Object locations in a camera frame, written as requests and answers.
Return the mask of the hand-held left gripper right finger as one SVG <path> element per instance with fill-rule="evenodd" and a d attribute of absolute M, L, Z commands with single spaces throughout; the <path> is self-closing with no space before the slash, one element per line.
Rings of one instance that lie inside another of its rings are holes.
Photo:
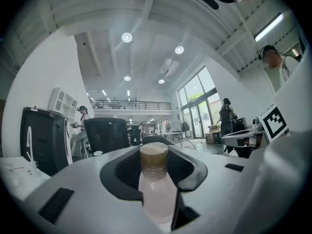
<path fill-rule="evenodd" d="M 261 163 L 169 145 L 168 173 L 177 187 L 174 234 L 232 234 Z"/>

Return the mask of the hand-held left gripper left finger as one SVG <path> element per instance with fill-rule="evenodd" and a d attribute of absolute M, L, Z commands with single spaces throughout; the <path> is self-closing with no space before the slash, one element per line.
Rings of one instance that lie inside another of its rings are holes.
<path fill-rule="evenodd" d="M 116 198 L 100 180 L 107 162 L 136 150 L 129 147 L 74 162 L 16 203 L 45 234 L 159 234 L 161 230 L 146 215 L 140 201 Z M 39 211 L 60 188 L 74 193 L 52 224 Z"/>

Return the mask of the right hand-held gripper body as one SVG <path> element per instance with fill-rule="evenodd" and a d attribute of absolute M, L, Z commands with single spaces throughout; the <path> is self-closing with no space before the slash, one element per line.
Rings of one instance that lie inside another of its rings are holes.
<path fill-rule="evenodd" d="M 253 119 L 250 129 L 227 134 L 221 143 L 232 147 L 260 147 L 266 140 L 271 143 L 288 130 L 288 126 L 277 105 L 271 105 L 264 113 Z"/>

